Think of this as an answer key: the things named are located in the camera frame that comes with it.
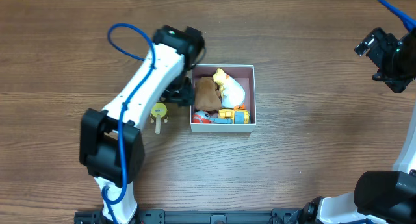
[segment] stuffed animal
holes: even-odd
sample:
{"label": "stuffed animal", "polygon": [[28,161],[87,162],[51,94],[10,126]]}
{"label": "stuffed animal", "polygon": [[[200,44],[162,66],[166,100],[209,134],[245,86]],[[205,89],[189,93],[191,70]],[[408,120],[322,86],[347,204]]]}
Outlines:
{"label": "stuffed animal", "polygon": [[233,110],[246,108],[244,105],[246,92],[233,77],[230,77],[221,68],[218,68],[213,75],[213,79],[220,86],[223,108]]}
{"label": "stuffed animal", "polygon": [[204,111],[222,109],[220,92],[216,90],[213,78],[203,77],[196,81],[194,106],[197,110]]}

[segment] white toy duck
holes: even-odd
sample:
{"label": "white toy duck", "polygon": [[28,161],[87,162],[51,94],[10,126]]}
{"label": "white toy duck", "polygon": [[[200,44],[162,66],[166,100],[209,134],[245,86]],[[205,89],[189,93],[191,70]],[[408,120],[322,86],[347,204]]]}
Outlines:
{"label": "white toy duck", "polygon": [[218,68],[213,78],[217,85],[220,86],[222,108],[233,110],[246,108],[244,105],[246,92],[233,77],[230,77],[221,68]]}

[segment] toy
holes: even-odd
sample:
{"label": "toy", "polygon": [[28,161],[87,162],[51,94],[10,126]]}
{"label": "toy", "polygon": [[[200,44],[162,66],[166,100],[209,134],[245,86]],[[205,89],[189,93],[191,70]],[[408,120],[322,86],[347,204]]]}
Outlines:
{"label": "toy", "polygon": [[195,84],[195,108],[197,110],[218,111],[222,108],[220,92],[216,91],[213,78],[202,77]]}
{"label": "toy", "polygon": [[195,112],[192,117],[192,123],[211,123],[208,112],[203,110]]}
{"label": "toy", "polygon": [[222,109],[218,111],[218,117],[222,119],[231,119],[234,124],[250,123],[250,113],[247,110]]}
{"label": "toy", "polygon": [[163,103],[156,103],[153,106],[153,108],[151,109],[151,111],[150,111],[150,122],[151,123],[155,122],[155,120],[153,120],[153,118],[151,118],[151,116],[156,117],[156,128],[155,128],[155,133],[156,134],[161,133],[161,119],[166,114],[168,114],[168,116],[166,117],[166,119],[163,120],[164,123],[168,122],[169,111],[168,111],[168,108],[166,107],[166,105],[163,104]]}
{"label": "toy", "polygon": [[230,77],[221,68],[218,68],[213,75],[213,79],[220,86],[222,108],[233,110],[245,108],[246,92],[233,77]]}

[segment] wood grain surface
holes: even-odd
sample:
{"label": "wood grain surface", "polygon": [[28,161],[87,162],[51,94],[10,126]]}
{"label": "wood grain surface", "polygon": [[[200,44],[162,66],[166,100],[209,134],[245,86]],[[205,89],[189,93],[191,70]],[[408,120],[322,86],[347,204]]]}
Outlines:
{"label": "wood grain surface", "polygon": [[[416,16],[414,1],[392,4]],[[71,223],[75,210],[102,206],[78,161],[79,126],[140,66],[107,43],[117,22],[150,35],[190,25],[205,37],[204,63],[255,66],[251,134],[193,134],[189,109],[174,105],[160,136],[146,125],[141,208],[303,207],[391,169],[406,137],[416,84],[391,92],[353,52],[375,27],[406,32],[376,1],[0,0],[0,12],[0,223]],[[114,40],[148,50],[127,29]]]}

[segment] box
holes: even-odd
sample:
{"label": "box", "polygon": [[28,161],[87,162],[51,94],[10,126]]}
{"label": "box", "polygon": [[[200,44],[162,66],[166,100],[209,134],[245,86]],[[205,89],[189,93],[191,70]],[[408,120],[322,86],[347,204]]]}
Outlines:
{"label": "box", "polygon": [[233,77],[246,92],[246,110],[250,112],[249,124],[199,124],[192,123],[192,116],[195,113],[194,106],[190,107],[190,128],[192,132],[252,132],[256,126],[255,115],[255,79],[253,65],[224,65],[224,64],[200,64],[192,70],[192,85],[201,77],[212,77],[217,68],[223,69],[228,75]]}

